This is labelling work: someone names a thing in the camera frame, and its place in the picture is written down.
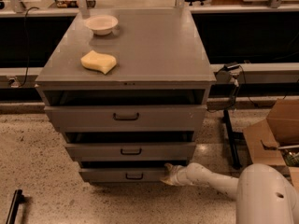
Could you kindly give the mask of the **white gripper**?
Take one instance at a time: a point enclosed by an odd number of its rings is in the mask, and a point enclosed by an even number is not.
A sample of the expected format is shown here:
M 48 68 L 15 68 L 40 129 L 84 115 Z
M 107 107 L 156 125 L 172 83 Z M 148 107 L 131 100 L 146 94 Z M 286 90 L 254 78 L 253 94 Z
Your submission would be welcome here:
M 162 177 L 161 181 L 166 185 L 189 186 L 192 184 L 192 181 L 187 177 L 187 169 L 185 166 L 166 163 L 164 168 L 167 171 L 167 176 Z

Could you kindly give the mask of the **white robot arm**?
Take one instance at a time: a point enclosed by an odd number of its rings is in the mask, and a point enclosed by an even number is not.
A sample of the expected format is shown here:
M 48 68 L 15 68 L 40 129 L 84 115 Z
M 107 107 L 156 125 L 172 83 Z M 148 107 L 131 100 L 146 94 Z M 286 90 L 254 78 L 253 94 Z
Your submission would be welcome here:
M 221 175 L 199 163 L 165 165 L 162 181 L 171 186 L 209 185 L 235 200 L 236 224 L 299 224 L 299 192 L 276 169 L 254 163 L 239 178 Z

